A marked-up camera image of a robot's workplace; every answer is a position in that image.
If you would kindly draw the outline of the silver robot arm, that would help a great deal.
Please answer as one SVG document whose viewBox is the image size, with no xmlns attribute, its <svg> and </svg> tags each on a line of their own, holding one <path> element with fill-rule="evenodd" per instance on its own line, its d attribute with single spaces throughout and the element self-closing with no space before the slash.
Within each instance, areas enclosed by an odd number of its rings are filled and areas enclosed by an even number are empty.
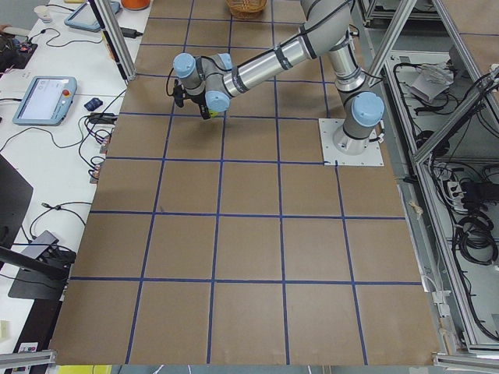
<svg viewBox="0 0 499 374">
<path fill-rule="evenodd" d="M 297 33 L 272 49 L 234 65 L 230 54 L 175 56 L 172 71 L 175 105 L 192 101 L 209 119 L 229 109 L 231 100 L 298 64 L 326 55 L 336 76 L 346 118 L 333 135 L 335 147 L 349 156 L 360 155 L 384 114 L 384 102 L 367 83 L 350 41 L 350 1 L 302 1 L 306 21 Z"/>
</svg>

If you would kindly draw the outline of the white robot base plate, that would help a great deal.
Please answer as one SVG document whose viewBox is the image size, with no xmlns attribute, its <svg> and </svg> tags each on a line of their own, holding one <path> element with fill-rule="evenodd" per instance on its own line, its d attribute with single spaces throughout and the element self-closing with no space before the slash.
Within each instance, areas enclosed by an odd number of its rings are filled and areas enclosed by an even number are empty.
<svg viewBox="0 0 499 374">
<path fill-rule="evenodd" d="M 373 129 L 367 139 L 351 139 L 344 132 L 343 122 L 342 118 L 318 119 L 324 165 L 383 167 L 383 136 Z"/>
</svg>

